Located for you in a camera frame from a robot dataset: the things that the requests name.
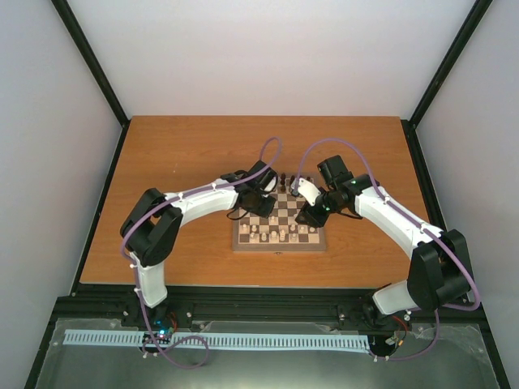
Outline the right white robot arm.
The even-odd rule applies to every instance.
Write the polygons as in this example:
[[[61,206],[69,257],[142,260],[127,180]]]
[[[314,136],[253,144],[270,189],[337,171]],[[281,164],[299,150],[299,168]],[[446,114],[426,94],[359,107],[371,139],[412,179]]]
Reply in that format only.
[[[340,156],[317,166],[325,185],[295,176],[293,194],[305,203],[296,221],[321,228],[332,214],[366,219],[390,237],[410,259],[406,280],[384,286],[372,295],[382,315],[403,310],[454,307],[455,300],[472,292],[466,239],[457,230],[444,231],[403,208],[370,175],[354,176]]]

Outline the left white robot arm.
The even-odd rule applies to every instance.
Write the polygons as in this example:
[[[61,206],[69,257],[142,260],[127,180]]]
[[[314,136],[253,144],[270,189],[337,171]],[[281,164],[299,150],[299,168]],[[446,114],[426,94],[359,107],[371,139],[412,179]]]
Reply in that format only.
[[[180,229],[214,212],[238,209],[261,217],[275,205],[272,192],[278,174],[263,161],[249,170],[221,175],[213,182],[188,191],[162,193],[146,190],[122,223],[122,253],[135,269],[135,293],[143,302],[140,316],[160,326],[169,316],[165,261],[172,253]]]

